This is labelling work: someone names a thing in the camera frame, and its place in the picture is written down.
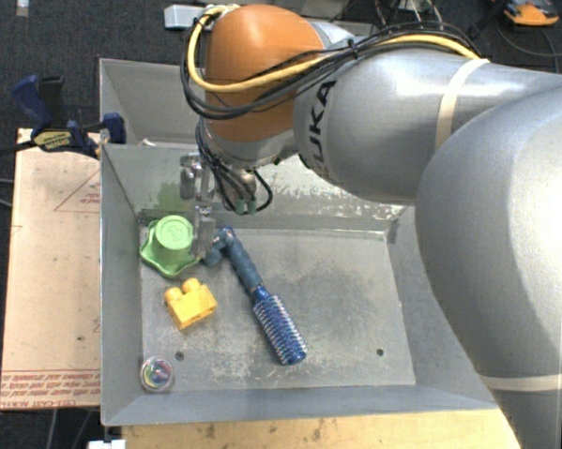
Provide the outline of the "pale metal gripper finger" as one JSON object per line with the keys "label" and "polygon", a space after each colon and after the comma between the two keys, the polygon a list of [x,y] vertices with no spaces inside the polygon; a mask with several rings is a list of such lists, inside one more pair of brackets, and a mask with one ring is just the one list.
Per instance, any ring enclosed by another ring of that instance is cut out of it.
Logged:
{"label": "pale metal gripper finger", "polygon": [[196,197],[196,182],[200,178],[201,160],[198,153],[187,153],[180,158],[179,194],[182,200]]}
{"label": "pale metal gripper finger", "polygon": [[196,258],[204,258],[211,250],[216,233],[216,219],[211,215],[210,207],[195,208],[191,253]]}

